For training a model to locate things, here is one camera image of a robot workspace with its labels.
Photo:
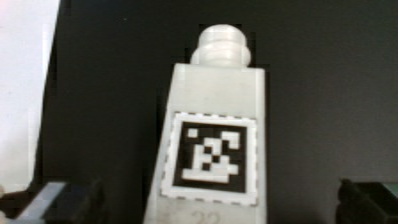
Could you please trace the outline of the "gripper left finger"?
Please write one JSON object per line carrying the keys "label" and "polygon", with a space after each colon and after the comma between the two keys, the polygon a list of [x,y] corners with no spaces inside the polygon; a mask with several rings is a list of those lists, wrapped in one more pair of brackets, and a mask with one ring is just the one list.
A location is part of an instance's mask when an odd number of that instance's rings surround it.
{"label": "gripper left finger", "polygon": [[0,210],[0,224],[106,224],[101,182],[49,182],[14,218]]}

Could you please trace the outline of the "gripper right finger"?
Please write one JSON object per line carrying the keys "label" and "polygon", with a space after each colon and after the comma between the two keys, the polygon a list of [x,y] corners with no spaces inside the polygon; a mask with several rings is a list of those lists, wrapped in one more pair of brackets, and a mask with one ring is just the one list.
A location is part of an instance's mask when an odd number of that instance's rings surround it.
{"label": "gripper right finger", "polygon": [[341,180],[335,224],[398,224],[398,183]]}

